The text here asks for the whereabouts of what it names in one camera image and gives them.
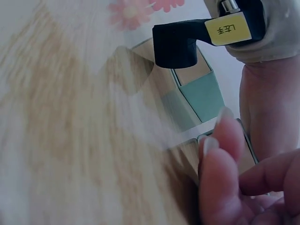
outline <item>fingernail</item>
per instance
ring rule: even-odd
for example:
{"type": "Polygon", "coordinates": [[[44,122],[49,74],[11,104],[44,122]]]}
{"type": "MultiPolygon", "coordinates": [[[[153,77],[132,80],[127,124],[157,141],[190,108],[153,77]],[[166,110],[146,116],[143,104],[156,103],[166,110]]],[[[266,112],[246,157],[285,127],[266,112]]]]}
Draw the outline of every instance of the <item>fingernail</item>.
{"type": "Polygon", "coordinates": [[[214,137],[208,137],[204,141],[203,155],[206,156],[209,150],[219,148],[219,142],[214,137]]]}
{"type": "Polygon", "coordinates": [[[248,221],[246,220],[246,218],[242,217],[238,220],[238,222],[236,223],[236,225],[247,225],[249,224],[248,221]]]}
{"type": "Polygon", "coordinates": [[[229,108],[227,108],[226,106],[224,106],[224,107],[220,110],[220,112],[219,112],[219,114],[218,114],[218,116],[217,116],[216,125],[219,124],[219,123],[221,122],[221,120],[222,120],[223,118],[225,118],[225,117],[234,118],[233,112],[232,112],[229,108]]]}
{"type": "Polygon", "coordinates": [[[199,135],[199,136],[197,137],[198,144],[199,144],[200,141],[201,141],[203,138],[205,138],[205,137],[207,137],[207,136],[206,136],[206,135],[199,135]]]}

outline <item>yellow label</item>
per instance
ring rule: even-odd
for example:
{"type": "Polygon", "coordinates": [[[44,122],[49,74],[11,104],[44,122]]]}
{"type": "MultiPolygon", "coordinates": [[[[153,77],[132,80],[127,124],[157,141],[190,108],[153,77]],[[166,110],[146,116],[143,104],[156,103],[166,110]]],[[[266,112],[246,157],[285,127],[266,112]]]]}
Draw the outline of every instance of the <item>yellow label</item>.
{"type": "Polygon", "coordinates": [[[205,22],[213,45],[229,45],[252,39],[242,12],[226,15],[205,22]]]}

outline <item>teal cube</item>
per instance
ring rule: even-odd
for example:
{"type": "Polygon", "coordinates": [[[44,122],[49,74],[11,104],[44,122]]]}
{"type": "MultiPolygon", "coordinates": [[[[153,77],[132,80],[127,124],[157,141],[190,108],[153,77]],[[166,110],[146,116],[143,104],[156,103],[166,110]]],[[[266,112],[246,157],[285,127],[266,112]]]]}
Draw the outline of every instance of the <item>teal cube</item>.
{"type": "Polygon", "coordinates": [[[182,95],[200,121],[204,123],[215,118],[225,104],[212,68],[201,54],[200,49],[197,50],[198,63],[194,68],[173,69],[172,73],[182,95]],[[183,78],[186,75],[190,76],[190,79],[183,78]]]}

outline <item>hand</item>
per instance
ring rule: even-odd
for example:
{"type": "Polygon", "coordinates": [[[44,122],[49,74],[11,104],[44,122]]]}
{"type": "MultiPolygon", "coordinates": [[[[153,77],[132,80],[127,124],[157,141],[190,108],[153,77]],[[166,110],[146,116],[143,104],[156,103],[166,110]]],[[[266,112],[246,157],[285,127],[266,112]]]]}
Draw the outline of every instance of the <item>hand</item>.
{"type": "Polygon", "coordinates": [[[300,150],[268,158],[238,174],[240,124],[222,110],[212,137],[199,145],[199,205],[204,224],[299,224],[300,150]],[[263,195],[284,191],[284,198],[263,195]]]}

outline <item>metal pin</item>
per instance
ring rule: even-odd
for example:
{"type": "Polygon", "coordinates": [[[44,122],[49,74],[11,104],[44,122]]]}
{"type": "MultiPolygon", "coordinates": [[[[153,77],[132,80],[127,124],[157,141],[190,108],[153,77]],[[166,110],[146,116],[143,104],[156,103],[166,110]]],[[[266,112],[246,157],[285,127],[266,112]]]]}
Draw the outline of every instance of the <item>metal pin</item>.
{"type": "Polygon", "coordinates": [[[240,8],[235,0],[222,1],[222,6],[226,13],[233,14],[233,13],[237,13],[240,11],[240,8]]]}

